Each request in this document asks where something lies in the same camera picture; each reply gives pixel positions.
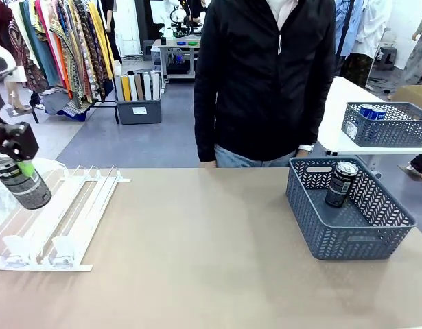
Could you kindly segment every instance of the cardboard box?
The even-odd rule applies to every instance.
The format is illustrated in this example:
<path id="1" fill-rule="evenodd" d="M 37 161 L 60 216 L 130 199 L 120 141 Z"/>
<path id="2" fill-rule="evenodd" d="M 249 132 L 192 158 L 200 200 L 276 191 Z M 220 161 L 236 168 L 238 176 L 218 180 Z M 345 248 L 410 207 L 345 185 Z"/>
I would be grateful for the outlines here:
<path id="1" fill-rule="evenodd" d="M 402 86 L 398 88 L 392 101 L 407 101 L 422 108 L 422 86 Z"/>

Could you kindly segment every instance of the yellow scarf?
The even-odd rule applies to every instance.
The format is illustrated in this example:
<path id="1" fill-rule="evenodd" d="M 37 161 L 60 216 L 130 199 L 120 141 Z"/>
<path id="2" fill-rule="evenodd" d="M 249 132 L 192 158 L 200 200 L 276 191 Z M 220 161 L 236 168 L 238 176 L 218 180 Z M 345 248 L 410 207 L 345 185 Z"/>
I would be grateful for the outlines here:
<path id="1" fill-rule="evenodd" d="M 104 26 L 102 24 L 102 19 L 96 10 L 96 5 L 91 1 L 89 1 L 89 12 L 92 17 L 93 25 L 95 26 L 96 35 L 102 51 L 102 57 L 104 57 L 104 61 L 106 63 L 108 78 L 113 79 L 112 68 L 110 66 L 110 61 L 108 60 L 108 55 L 110 54 L 111 61 L 112 63 L 114 62 L 112 49 L 110 48 L 110 43 L 104 34 Z"/>

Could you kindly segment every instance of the blue jeans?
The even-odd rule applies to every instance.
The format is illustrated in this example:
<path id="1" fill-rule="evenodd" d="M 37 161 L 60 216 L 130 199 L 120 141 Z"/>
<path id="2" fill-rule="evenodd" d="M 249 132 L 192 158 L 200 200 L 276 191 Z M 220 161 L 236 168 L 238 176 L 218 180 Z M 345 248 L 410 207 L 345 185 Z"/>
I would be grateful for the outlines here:
<path id="1" fill-rule="evenodd" d="M 259 167 L 288 167 L 290 158 L 295 157 L 296 151 L 271 161 L 255 161 L 215 144 L 215 157 L 218 168 L 259 168 Z"/>

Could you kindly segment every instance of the hand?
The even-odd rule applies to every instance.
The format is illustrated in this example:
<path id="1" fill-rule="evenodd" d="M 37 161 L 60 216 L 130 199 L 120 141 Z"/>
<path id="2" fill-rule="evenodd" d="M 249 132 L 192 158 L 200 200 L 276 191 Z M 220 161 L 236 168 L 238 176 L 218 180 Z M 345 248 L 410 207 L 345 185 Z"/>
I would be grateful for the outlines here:
<path id="1" fill-rule="evenodd" d="M 217 161 L 200 162 L 199 168 L 217 168 Z"/>
<path id="2" fill-rule="evenodd" d="M 298 152 L 296 153 L 296 157 L 297 158 L 304 158 L 304 157 L 306 157 L 306 156 L 308 156 L 309 155 L 309 152 L 308 151 L 305 151 L 304 149 L 300 149 L 300 150 L 298 150 Z"/>

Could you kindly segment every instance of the zipper pull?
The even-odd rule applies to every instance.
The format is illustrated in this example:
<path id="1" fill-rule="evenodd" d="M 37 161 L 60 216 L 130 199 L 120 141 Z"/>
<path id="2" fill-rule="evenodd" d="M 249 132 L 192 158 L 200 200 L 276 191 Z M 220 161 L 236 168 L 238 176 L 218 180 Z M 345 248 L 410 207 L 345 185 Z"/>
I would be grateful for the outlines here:
<path id="1" fill-rule="evenodd" d="M 281 55 L 281 49 L 282 49 L 282 38 L 281 38 L 281 33 L 280 33 L 279 34 L 278 55 Z"/>

